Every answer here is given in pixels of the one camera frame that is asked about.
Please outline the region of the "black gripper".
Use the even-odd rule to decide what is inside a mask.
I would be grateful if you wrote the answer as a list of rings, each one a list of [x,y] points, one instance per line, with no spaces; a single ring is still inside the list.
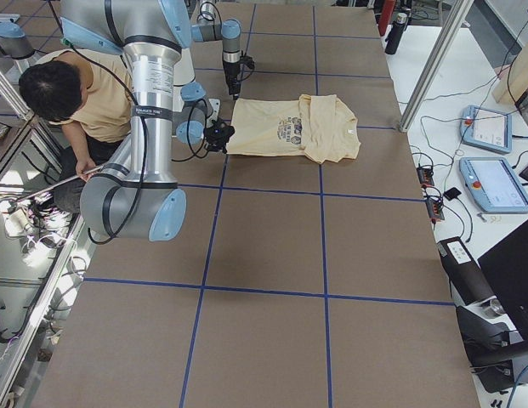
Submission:
[[[227,144],[235,134],[235,128],[222,119],[212,120],[212,125],[204,129],[205,149],[209,152],[227,152]]]
[[[241,67],[247,67],[250,72],[255,69],[253,57],[243,52],[226,53],[223,52],[223,68],[226,85],[233,100],[239,99],[241,83],[250,77],[241,77]]]

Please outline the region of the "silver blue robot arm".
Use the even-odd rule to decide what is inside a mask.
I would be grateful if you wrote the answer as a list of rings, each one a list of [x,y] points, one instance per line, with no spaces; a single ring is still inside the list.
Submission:
[[[191,27],[197,43],[220,41],[223,46],[222,66],[229,95],[237,100],[241,84],[255,69],[253,57],[241,50],[241,23],[237,19],[224,20],[217,1],[200,1],[196,8],[196,23]]]
[[[194,76],[190,46],[219,41],[230,93],[240,90],[241,26],[209,17],[192,23],[182,1],[65,1],[65,40],[125,59],[132,83],[131,131],[85,184],[81,215],[90,235],[168,241],[180,231],[186,196],[173,175],[172,142],[225,151],[235,130],[219,118]]]

